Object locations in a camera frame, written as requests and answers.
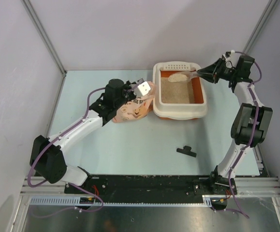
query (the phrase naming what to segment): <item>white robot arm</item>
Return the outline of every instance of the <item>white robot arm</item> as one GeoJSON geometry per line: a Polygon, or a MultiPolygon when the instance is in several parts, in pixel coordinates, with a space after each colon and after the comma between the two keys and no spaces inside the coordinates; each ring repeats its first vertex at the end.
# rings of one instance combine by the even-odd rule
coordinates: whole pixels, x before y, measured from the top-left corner
{"type": "MultiPolygon", "coordinates": [[[[236,67],[227,67],[232,53],[234,51],[226,52],[214,64],[197,70],[199,77],[211,83],[215,84],[219,79],[229,81],[229,87],[241,104],[231,128],[233,138],[231,146],[223,161],[216,166],[209,178],[216,194],[230,187],[230,178],[235,177],[236,167],[244,158],[246,151],[263,142],[273,113],[271,108],[264,107],[259,101],[253,82],[249,79],[254,59],[241,55],[236,67]]],[[[150,87],[147,82],[132,86],[130,82],[124,83],[113,79],[104,89],[104,94],[88,106],[84,116],[74,124],[49,138],[40,135],[34,140],[30,158],[31,170],[28,175],[28,184],[31,187],[35,187],[29,181],[33,169],[42,175],[45,181],[52,184],[64,181],[77,186],[83,185],[89,173],[80,167],[67,166],[63,154],[89,133],[104,126],[115,117],[117,110],[123,104],[135,99],[136,95],[147,94],[150,87]]]]}
{"type": "Polygon", "coordinates": [[[89,173],[80,167],[67,165],[63,154],[88,134],[108,123],[116,116],[117,110],[122,105],[135,99],[136,96],[148,94],[150,86],[147,82],[124,83],[122,80],[112,79],[105,88],[99,90],[102,89],[105,89],[104,93],[92,105],[89,105],[88,99],[86,113],[75,123],[49,138],[40,135],[34,140],[30,158],[31,170],[28,175],[29,186],[36,187],[43,183],[37,185],[31,183],[33,169],[51,184],[64,181],[81,186],[89,173]]]}

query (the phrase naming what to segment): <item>white scoop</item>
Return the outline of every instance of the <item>white scoop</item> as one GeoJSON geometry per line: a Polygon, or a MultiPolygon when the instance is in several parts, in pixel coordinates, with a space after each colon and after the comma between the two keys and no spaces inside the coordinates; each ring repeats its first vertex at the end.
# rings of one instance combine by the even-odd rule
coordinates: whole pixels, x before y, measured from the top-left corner
{"type": "Polygon", "coordinates": [[[177,72],[169,76],[169,82],[189,82],[193,78],[193,74],[196,72],[184,71],[177,72]]]}

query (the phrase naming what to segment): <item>litter box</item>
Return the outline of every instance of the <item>litter box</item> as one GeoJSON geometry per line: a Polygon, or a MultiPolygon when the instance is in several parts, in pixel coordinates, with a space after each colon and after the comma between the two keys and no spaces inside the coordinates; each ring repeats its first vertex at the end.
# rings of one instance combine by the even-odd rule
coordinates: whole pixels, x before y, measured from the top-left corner
{"type": "Polygon", "coordinates": [[[189,82],[169,82],[167,78],[177,72],[200,69],[195,63],[165,62],[155,64],[153,82],[156,95],[153,101],[154,113],[162,119],[188,120],[207,114],[206,94],[199,77],[189,82]]]}

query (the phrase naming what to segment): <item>plastic bag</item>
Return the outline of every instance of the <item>plastic bag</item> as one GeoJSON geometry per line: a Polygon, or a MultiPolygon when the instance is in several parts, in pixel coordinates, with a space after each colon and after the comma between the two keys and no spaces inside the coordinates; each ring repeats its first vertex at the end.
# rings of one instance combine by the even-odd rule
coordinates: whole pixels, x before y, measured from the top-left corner
{"type": "Polygon", "coordinates": [[[151,88],[150,92],[147,95],[136,98],[119,108],[116,116],[113,118],[113,122],[138,120],[144,118],[152,110],[150,104],[155,97],[156,86],[151,81],[148,81],[148,84],[151,88]]]}

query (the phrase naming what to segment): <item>light blue table surface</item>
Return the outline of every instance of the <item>light blue table surface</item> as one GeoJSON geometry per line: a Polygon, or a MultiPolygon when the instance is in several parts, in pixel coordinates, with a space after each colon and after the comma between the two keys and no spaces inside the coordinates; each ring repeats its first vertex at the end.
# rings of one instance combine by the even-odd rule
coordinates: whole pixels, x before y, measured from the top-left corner
{"type": "MultiPolygon", "coordinates": [[[[151,80],[152,71],[68,71],[50,134],[80,118],[86,109],[87,95],[113,78],[151,80]]],[[[204,118],[161,120],[150,112],[137,121],[109,122],[72,147],[65,154],[67,164],[80,166],[92,174],[210,174],[230,146],[230,129],[239,103],[227,82],[202,83],[208,103],[204,118]],[[197,157],[176,152],[184,145],[191,146],[197,157]]],[[[91,102],[100,94],[93,94],[91,102]]],[[[236,174],[259,175],[252,151],[247,153],[236,174]]]]}

